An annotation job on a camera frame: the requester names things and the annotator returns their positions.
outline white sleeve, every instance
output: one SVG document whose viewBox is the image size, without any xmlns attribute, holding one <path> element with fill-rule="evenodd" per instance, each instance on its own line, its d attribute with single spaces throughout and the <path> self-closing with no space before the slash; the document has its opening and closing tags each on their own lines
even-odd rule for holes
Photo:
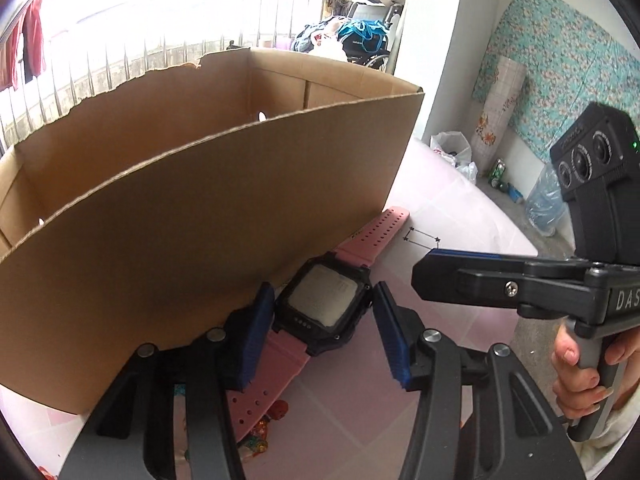
<svg viewBox="0 0 640 480">
<path fill-rule="evenodd" d="M 635 426 L 638 415 L 640 415 L 640 387 L 622 409 L 611 412 L 600 436 L 586 442 L 572 442 L 587 480 L 596 478 L 611 462 Z"/>
</svg>

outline gray handle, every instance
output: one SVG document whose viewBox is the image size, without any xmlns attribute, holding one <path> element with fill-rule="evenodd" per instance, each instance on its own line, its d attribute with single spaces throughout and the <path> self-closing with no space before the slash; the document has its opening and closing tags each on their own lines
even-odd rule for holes
<svg viewBox="0 0 640 480">
<path fill-rule="evenodd" d="M 600 403 L 600 409 L 591 415 L 575 419 L 567 433 L 569 438 L 575 442 L 584 442 L 599 436 L 604 430 L 605 423 L 609 418 L 609 413 L 613 408 L 616 399 L 616 392 L 620 389 L 622 378 L 625 374 L 626 362 L 610 366 L 604 361 L 604 354 L 617 336 L 608 336 L 604 339 L 583 339 L 574 332 L 575 321 L 567 319 L 565 326 L 569 335 L 578 344 L 580 349 L 580 359 L 578 367 L 596 368 L 600 375 L 599 386 L 614 389 L 614 394 L 607 397 Z"/>
</svg>

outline brown cardboard box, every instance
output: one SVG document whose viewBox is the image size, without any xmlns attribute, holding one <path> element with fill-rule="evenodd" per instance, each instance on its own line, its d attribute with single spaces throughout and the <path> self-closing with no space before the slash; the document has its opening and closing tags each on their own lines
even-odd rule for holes
<svg viewBox="0 0 640 480">
<path fill-rule="evenodd" d="M 82 413 L 141 343 L 221 324 L 380 212 L 421 103 L 368 68 L 242 49 L 47 124 L 0 160 L 0 383 Z"/>
</svg>

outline pink tablecloth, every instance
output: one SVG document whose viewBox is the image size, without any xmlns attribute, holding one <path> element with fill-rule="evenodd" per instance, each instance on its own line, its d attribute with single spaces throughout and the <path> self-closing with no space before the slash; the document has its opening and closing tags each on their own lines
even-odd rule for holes
<svg viewBox="0 0 640 480">
<path fill-rule="evenodd" d="M 388 205 L 407 208 L 411 218 L 405 230 L 414 230 L 411 241 L 394 239 L 374 266 L 372 282 L 385 280 L 398 304 L 415 309 L 427 327 L 461 345 L 486 350 L 492 343 L 508 342 L 517 321 L 514 312 L 422 301 L 409 281 L 412 265 L 436 245 L 535 255 L 517 227 L 417 140 L 409 145 Z M 269 449 L 245 464 L 247 478 L 398 478 L 417 394 L 405 393 L 391 378 L 370 312 L 345 348 L 312 358 L 282 398 L 289 403 L 289 413 L 270 424 Z M 0 409 L 36 465 L 57 474 L 82 418 L 45 408 L 1 386 Z M 465 395 L 463 416 L 469 411 Z"/>
</svg>

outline gray floor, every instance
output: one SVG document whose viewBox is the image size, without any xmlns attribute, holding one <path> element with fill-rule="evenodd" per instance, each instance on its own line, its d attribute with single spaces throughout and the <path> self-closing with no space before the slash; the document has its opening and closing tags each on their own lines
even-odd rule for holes
<svg viewBox="0 0 640 480">
<path fill-rule="evenodd" d="M 508 195 L 493 189 L 485 179 L 478 181 L 478 187 L 517 225 L 538 250 L 538 255 L 547 258 L 567 258 L 573 250 L 559 235 L 545 238 L 540 235 L 524 216 L 524 206 L 515 204 Z M 551 386 L 556 380 L 556 372 L 549 356 L 558 330 L 558 321 L 519 319 L 510 345 L 534 378 L 545 397 L 558 411 L 556 396 Z"/>
</svg>

